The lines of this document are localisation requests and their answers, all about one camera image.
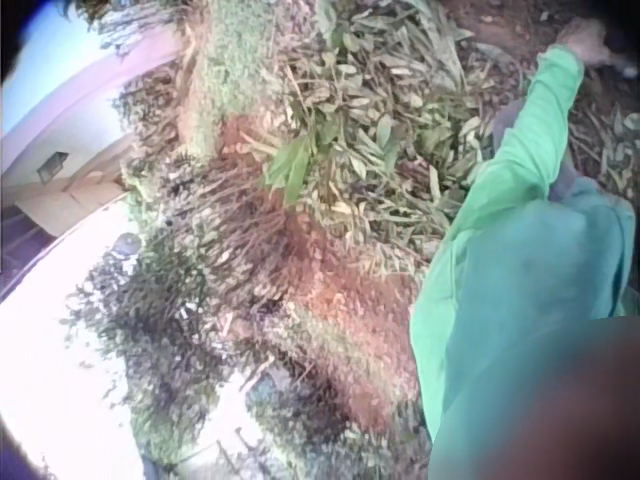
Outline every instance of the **green long-sleeve shirt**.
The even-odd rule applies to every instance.
[[[410,333],[436,447],[449,407],[506,348],[620,313],[632,209],[588,179],[561,204],[547,200],[583,73],[563,47],[541,55],[514,128],[477,176],[425,278]]]

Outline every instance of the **grass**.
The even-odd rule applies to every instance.
[[[261,72],[269,50],[273,11],[267,2],[206,0],[208,35],[194,74],[198,98],[187,149],[199,158],[218,152],[228,118],[249,113],[260,100]]]

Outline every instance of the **dry leaf pile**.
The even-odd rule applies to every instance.
[[[443,8],[384,3],[318,2],[318,36],[267,75],[284,104],[280,131],[249,140],[286,205],[349,246],[373,245],[365,268],[415,275],[464,198],[481,121]]]

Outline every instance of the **white wall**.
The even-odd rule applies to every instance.
[[[125,133],[111,102],[118,90],[95,98],[81,111],[69,116],[47,137],[30,146],[21,161],[15,162],[3,175],[4,187],[40,183],[38,168],[55,152],[67,152],[64,168],[54,178],[68,178],[100,151],[119,140]]]
[[[101,49],[100,36],[88,28],[73,10],[63,17],[53,2],[34,17],[16,69],[2,85],[3,135],[59,85],[113,52]]]

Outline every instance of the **person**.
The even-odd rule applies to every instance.
[[[526,99],[496,116],[495,156],[414,305],[430,480],[600,478],[582,476],[577,459],[598,458],[602,444],[588,450],[575,447],[576,438],[610,438],[604,426],[614,420],[623,425],[615,438],[640,451],[640,421],[630,422],[640,420],[639,398],[622,409],[628,392],[596,388],[617,378],[620,352],[640,365],[638,337],[629,333],[640,322],[598,321],[637,313],[637,295],[627,289],[634,211],[581,176],[568,149],[568,114],[585,67],[614,61],[604,37],[601,22],[574,19],[540,55]],[[611,347],[625,339],[634,347]],[[608,360],[586,368],[596,357]],[[637,387],[640,375],[624,378]],[[604,430],[575,435],[576,425],[588,430],[597,420]]]

